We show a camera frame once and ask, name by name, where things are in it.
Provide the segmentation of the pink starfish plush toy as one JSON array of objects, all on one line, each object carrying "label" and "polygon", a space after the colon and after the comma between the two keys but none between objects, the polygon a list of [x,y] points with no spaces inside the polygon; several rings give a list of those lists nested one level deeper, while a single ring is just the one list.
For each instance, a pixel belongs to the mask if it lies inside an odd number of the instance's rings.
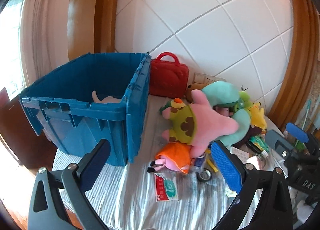
[{"label": "pink starfish plush toy", "polygon": [[160,109],[164,119],[172,126],[162,133],[168,142],[180,142],[191,145],[190,156],[201,156],[210,142],[220,136],[235,133],[239,125],[227,116],[213,110],[206,95],[201,90],[192,90],[193,103],[185,104],[176,98]]}]

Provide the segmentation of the striped white table cloth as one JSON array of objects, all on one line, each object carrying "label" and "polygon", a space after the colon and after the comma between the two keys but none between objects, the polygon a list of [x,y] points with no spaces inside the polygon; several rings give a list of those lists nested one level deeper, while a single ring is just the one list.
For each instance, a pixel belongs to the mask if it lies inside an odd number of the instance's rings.
[{"label": "striped white table cloth", "polygon": [[161,134],[171,125],[159,113],[166,98],[149,96],[138,155],[125,166],[105,165],[86,197],[112,229],[212,229],[232,199],[221,175],[200,183],[194,173],[177,174],[175,201],[156,200],[155,175],[147,167],[165,145]]}]

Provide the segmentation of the red green tissue packet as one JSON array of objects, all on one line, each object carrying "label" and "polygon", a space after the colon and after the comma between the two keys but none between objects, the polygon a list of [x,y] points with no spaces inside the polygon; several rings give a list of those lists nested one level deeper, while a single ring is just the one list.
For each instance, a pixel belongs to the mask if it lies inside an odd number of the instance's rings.
[{"label": "red green tissue packet", "polygon": [[155,173],[155,197],[157,202],[178,201],[175,174]]}]

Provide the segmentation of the dark purple plush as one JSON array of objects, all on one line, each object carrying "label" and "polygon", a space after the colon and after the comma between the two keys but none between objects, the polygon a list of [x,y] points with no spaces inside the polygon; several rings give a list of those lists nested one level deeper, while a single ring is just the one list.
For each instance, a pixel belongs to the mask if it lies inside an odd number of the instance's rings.
[{"label": "dark purple plush", "polygon": [[253,126],[253,127],[250,126],[244,138],[239,142],[240,146],[247,143],[251,137],[261,134],[262,131],[263,131],[262,128],[259,128],[256,126]]}]

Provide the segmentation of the green frog plush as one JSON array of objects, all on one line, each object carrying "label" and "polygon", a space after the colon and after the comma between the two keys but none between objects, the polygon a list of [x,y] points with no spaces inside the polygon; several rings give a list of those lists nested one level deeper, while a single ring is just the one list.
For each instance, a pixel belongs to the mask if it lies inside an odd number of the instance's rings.
[{"label": "green frog plush", "polygon": [[250,96],[246,91],[239,92],[239,100],[237,106],[238,109],[250,109],[253,106],[253,103],[250,101]]}]

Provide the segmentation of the yellow pikachu plush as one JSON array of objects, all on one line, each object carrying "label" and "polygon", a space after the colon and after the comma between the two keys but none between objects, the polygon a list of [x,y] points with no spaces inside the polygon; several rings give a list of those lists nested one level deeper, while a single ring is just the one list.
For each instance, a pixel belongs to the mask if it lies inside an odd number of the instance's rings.
[{"label": "yellow pikachu plush", "polygon": [[254,103],[252,107],[249,108],[249,111],[251,114],[251,125],[266,130],[267,123],[265,120],[264,108],[261,107],[261,103]]}]

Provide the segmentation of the pink curtain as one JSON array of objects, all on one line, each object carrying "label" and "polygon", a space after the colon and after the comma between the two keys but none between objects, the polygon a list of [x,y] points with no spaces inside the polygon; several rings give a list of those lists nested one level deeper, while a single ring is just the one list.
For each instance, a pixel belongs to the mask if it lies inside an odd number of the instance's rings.
[{"label": "pink curtain", "polygon": [[20,27],[25,83],[68,62],[69,0],[24,0]]}]

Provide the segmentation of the red toy suitcase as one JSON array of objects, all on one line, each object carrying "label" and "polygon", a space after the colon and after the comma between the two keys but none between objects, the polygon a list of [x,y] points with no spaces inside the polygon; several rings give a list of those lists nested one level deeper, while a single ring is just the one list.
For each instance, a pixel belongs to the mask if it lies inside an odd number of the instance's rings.
[{"label": "red toy suitcase", "polygon": [[188,85],[189,68],[172,52],[163,52],[151,60],[149,94],[182,98]]}]

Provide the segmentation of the black tape roll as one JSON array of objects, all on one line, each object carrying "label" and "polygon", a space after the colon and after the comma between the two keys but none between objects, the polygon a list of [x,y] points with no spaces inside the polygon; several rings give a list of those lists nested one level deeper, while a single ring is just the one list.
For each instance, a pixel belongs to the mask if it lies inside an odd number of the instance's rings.
[{"label": "black tape roll", "polygon": [[212,179],[212,172],[204,168],[201,172],[196,173],[197,180],[201,183],[206,183]]}]

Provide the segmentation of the dark wooden cabinet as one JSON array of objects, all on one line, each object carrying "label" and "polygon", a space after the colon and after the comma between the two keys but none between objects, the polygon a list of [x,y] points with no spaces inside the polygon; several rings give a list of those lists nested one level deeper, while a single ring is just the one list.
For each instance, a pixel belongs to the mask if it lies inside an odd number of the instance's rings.
[{"label": "dark wooden cabinet", "polygon": [[43,166],[52,170],[57,147],[44,133],[38,136],[34,132],[19,96],[10,100],[5,88],[1,89],[1,136],[13,158],[33,174]]}]

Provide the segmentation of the teal neck pillow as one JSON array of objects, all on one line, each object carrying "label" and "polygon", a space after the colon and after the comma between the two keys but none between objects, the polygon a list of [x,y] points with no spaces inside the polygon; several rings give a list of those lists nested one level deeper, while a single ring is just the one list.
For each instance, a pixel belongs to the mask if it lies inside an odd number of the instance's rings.
[{"label": "teal neck pillow", "polygon": [[230,135],[218,138],[225,146],[231,146],[240,142],[249,130],[251,115],[246,108],[238,109],[239,92],[237,87],[226,81],[216,81],[205,86],[201,91],[206,95],[213,109],[234,119],[238,130]]}]

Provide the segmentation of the wooden door frame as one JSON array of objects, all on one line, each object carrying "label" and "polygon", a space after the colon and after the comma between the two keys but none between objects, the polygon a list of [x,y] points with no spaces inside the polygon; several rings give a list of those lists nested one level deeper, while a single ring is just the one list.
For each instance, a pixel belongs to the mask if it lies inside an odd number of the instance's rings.
[{"label": "wooden door frame", "polygon": [[68,59],[91,52],[115,50],[118,0],[69,0],[67,17]]}]

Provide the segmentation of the pink pig plush blue dress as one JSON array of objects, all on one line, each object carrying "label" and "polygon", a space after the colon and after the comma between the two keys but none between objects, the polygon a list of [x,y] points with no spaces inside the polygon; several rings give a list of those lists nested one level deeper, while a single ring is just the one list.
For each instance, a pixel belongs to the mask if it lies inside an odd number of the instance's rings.
[{"label": "pink pig plush blue dress", "polygon": [[98,96],[97,96],[97,93],[96,93],[96,91],[93,91],[92,92],[92,98],[93,98],[93,101],[95,102],[95,103],[100,103],[100,104],[107,104],[107,103],[115,103],[115,104],[117,104],[117,103],[120,103],[121,102],[121,99],[118,99],[118,98],[114,98],[114,97],[112,97],[112,96],[107,96],[107,97],[105,97],[103,100],[100,100],[99,98],[98,98]]}]

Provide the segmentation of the wall power socket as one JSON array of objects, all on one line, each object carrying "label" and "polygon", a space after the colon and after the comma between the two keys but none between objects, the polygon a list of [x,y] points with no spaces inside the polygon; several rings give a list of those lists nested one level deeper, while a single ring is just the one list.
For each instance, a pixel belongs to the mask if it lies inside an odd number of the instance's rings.
[{"label": "wall power socket", "polygon": [[194,76],[193,76],[193,83],[196,83],[196,84],[211,84],[212,82],[216,82],[216,81],[226,81],[226,80],[223,78],[218,78],[218,77],[201,74],[201,73],[194,73]]}]

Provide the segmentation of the blue plastic storage crate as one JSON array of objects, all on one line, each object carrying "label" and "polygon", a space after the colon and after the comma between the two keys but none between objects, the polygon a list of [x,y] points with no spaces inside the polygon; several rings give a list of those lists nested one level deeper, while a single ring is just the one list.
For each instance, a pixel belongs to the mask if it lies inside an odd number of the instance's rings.
[{"label": "blue plastic storage crate", "polygon": [[[147,53],[85,54],[35,81],[20,103],[36,134],[58,149],[82,157],[101,139],[110,142],[107,160],[125,166],[138,155],[147,109],[151,57]],[[120,103],[95,103],[107,96]]]}]

